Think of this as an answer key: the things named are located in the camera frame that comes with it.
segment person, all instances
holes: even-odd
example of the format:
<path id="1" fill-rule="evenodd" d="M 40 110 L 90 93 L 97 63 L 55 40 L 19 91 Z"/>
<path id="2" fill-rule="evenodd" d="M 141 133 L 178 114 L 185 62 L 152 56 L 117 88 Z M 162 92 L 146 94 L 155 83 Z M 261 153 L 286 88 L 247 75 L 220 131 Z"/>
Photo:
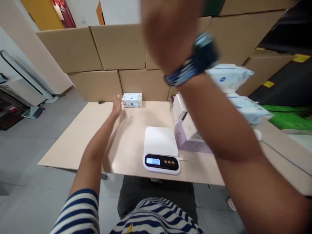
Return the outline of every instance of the person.
<path id="1" fill-rule="evenodd" d="M 202 1 L 141 1 L 143 33 L 165 75 L 188 61 Z M 248 233 L 305 233 L 311 204 L 265 157 L 247 121 L 205 73 L 177 86 L 192 119 L 214 153 Z M 87 145 L 69 197 L 51 233 L 99 233 L 101 162 L 121 113 L 116 96 L 110 116 Z M 118 202 L 121 221 L 111 233 L 203 233 L 190 183 L 124 176 Z"/>

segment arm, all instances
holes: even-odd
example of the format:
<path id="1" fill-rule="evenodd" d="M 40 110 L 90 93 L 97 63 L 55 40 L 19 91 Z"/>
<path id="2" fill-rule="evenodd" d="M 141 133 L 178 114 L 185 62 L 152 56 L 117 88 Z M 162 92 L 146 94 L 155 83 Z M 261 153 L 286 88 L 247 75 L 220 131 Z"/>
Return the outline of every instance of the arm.
<path id="1" fill-rule="evenodd" d="M 190 56 L 197 32 L 194 19 L 202 1 L 157 1 L 161 7 L 150 7 L 155 2 L 142 1 L 144 35 L 151 55 L 164 73 L 170 74 Z M 190 23 L 182 27 L 185 21 Z M 301 233 L 310 218 L 310 203 L 269 163 L 246 120 L 209 76 L 195 76 L 178 89 L 215 155 L 247 230 Z"/>
<path id="2" fill-rule="evenodd" d="M 113 110 L 105 123 L 88 143 L 72 184 L 69 196 L 81 189 L 92 189 L 97 195 L 100 192 L 102 159 L 115 121 L 121 113 L 121 97 L 114 97 Z"/>
<path id="3" fill-rule="evenodd" d="M 247 230 L 301 233 L 310 218 L 309 201 L 270 164 L 247 121 L 208 75 L 193 77 L 178 89 Z"/>

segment hand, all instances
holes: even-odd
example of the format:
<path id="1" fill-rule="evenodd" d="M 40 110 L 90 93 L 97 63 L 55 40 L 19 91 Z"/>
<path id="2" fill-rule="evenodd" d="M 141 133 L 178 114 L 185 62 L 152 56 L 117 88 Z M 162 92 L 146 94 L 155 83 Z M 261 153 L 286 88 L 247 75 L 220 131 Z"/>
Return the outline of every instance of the hand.
<path id="1" fill-rule="evenodd" d="M 111 115 L 116 119 L 120 116 L 121 113 L 121 97 L 119 94 L 114 96 L 113 101 L 113 110 L 111 111 Z"/>
<path id="2" fill-rule="evenodd" d="M 192 54 L 201 0 L 142 0 L 141 19 L 149 52 L 165 75 Z"/>

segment wristwatch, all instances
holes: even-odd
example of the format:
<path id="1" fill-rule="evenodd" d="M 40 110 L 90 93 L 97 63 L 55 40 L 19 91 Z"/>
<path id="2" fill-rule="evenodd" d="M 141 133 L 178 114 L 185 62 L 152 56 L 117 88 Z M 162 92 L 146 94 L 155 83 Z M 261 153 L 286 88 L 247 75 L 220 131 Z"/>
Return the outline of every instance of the wristwatch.
<path id="1" fill-rule="evenodd" d="M 204 73 L 206 69 L 217 64 L 218 53 L 211 34 L 199 34 L 193 45 L 193 53 L 188 60 L 172 74 L 164 76 L 169 86 L 177 87 L 188 81 L 193 76 Z"/>

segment tissue box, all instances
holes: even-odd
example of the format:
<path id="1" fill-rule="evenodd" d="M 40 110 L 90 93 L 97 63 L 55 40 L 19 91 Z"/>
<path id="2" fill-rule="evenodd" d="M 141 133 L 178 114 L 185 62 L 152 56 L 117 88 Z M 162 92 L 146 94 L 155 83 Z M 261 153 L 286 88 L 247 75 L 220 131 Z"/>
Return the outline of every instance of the tissue box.
<path id="1" fill-rule="evenodd" d="M 142 93 L 125 93 L 122 102 L 124 107 L 142 108 Z"/>
<path id="2" fill-rule="evenodd" d="M 227 94 L 227 98 L 247 119 L 251 126 L 260 125 L 265 120 L 269 120 L 273 117 L 269 111 L 250 100 L 248 97 L 242 97 L 237 94 Z"/>
<path id="3" fill-rule="evenodd" d="M 176 131 L 176 141 L 178 145 L 178 149 L 180 150 L 188 150 L 200 153 L 212 153 L 208 145 L 202 141 L 190 141 L 187 140 L 186 134 L 184 132 L 182 121 L 179 121 L 175 127 Z"/>
<path id="4" fill-rule="evenodd" d="M 236 107 L 236 109 L 246 118 L 251 126 L 257 126 L 263 123 L 263 121 L 271 119 L 273 115 L 265 110 L 263 107 L 250 100 L 247 97 L 241 97 L 237 94 L 227 94 L 227 98 Z M 191 115 L 187 113 L 184 120 L 178 123 L 179 125 L 179 136 L 180 137 L 180 147 L 183 150 L 198 151 L 198 152 L 208 152 L 204 147 L 206 144 L 201 135 L 199 135 L 195 124 L 191 118 Z M 197 150 L 189 149 L 192 146 L 197 148 Z"/>
<path id="5" fill-rule="evenodd" d="M 173 119 L 173 123 L 176 126 L 177 123 L 184 118 L 186 113 L 188 112 L 185 103 L 183 101 L 183 98 L 180 93 L 178 93 L 175 96 L 175 99 L 173 101 L 173 106 L 171 110 L 171 116 Z"/>
<path id="6" fill-rule="evenodd" d="M 182 129 L 185 134 L 185 138 L 188 141 L 204 142 L 203 138 L 197 132 L 195 124 L 189 113 L 186 114 L 184 120 L 182 121 Z"/>
<path id="7" fill-rule="evenodd" d="M 224 93 L 235 93 L 254 74 L 253 71 L 235 64 L 219 64 L 206 70 L 206 73 Z"/>

